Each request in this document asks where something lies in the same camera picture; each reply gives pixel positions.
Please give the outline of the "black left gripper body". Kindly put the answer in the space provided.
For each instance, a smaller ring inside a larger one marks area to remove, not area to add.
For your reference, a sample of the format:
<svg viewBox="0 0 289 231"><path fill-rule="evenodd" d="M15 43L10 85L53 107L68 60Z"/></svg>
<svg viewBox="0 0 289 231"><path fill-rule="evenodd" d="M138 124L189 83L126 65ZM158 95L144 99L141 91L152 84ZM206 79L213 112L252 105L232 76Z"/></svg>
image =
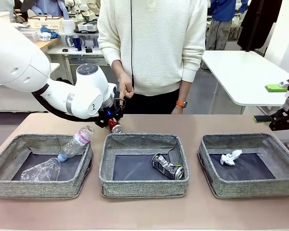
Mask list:
<svg viewBox="0 0 289 231"><path fill-rule="evenodd" d="M114 115L120 113L120 98L115 98L114 103L110 107L105 107L100 111L101 118L114 119Z"/></svg>

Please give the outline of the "person's right hand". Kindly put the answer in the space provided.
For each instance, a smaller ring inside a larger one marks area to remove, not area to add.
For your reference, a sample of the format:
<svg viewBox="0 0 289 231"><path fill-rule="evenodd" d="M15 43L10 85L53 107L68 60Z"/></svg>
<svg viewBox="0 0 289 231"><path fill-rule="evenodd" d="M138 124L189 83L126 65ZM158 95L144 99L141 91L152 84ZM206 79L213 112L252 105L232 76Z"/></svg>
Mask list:
<svg viewBox="0 0 289 231"><path fill-rule="evenodd" d="M132 79L125 72L122 72L118 76L119 80L119 96L121 99L124 97L131 98L134 95L134 89L132 87Z"/></svg>

